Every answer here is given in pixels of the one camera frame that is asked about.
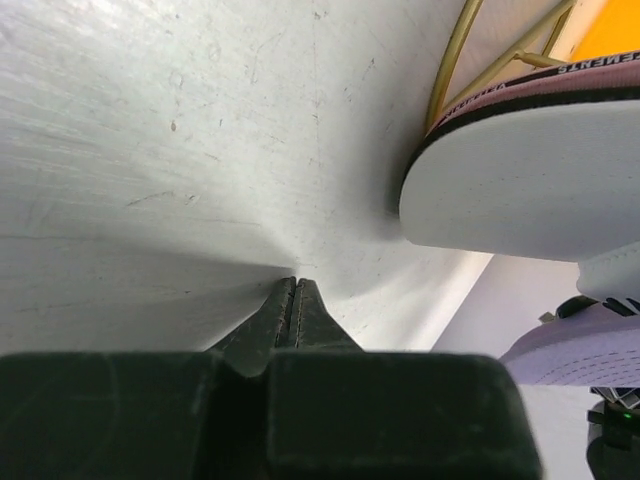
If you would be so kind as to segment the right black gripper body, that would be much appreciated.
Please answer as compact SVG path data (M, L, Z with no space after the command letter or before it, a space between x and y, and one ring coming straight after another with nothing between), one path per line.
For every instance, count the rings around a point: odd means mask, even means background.
M639 480L639 389L591 387L586 458L596 480Z

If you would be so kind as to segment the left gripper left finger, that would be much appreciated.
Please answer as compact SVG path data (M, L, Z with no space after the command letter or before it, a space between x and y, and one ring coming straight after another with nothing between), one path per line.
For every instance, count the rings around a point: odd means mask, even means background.
M5 479L265 479L264 372L296 283L201 352L1 359Z

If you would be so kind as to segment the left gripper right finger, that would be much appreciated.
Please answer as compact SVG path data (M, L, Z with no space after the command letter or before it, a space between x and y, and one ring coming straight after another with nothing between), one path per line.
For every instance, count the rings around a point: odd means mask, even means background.
M297 283L286 347L269 362L273 479L539 479L518 388L482 355L366 352Z

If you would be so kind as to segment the purple baseball cap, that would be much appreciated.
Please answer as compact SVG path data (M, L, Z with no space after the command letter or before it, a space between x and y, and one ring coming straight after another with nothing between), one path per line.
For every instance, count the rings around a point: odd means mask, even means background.
M609 298L543 324L500 361L525 385L637 387L639 302Z

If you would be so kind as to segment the white cap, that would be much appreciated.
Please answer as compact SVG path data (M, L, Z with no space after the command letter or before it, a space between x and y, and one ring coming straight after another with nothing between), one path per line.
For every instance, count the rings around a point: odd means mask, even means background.
M639 302L639 102L551 105L428 145L399 205L413 244L576 263L579 291Z

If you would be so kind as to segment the pink baseball cap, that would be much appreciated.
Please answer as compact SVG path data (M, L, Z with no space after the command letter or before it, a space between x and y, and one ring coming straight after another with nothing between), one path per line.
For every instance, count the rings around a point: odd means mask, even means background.
M518 98L639 85L639 51L616 53L536 70L470 95L442 114L426 137L454 118Z

